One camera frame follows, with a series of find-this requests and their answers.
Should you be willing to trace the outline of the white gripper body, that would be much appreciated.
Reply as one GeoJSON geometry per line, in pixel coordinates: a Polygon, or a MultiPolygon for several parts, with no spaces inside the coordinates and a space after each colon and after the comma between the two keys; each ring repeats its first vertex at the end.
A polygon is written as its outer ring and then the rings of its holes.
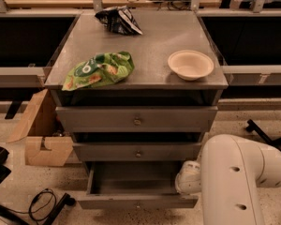
{"type": "Polygon", "coordinates": [[[200,164],[185,161],[175,177],[175,188],[180,194],[194,194],[201,191],[200,164]]]}

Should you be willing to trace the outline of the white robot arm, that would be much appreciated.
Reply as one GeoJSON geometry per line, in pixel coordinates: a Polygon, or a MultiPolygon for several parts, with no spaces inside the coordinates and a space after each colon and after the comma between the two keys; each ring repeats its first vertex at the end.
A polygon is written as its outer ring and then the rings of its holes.
{"type": "Polygon", "coordinates": [[[201,194],[204,225],[265,225],[258,188],[279,187],[281,151],[228,134],[208,140],[175,178],[179,193],[201,194]]]}

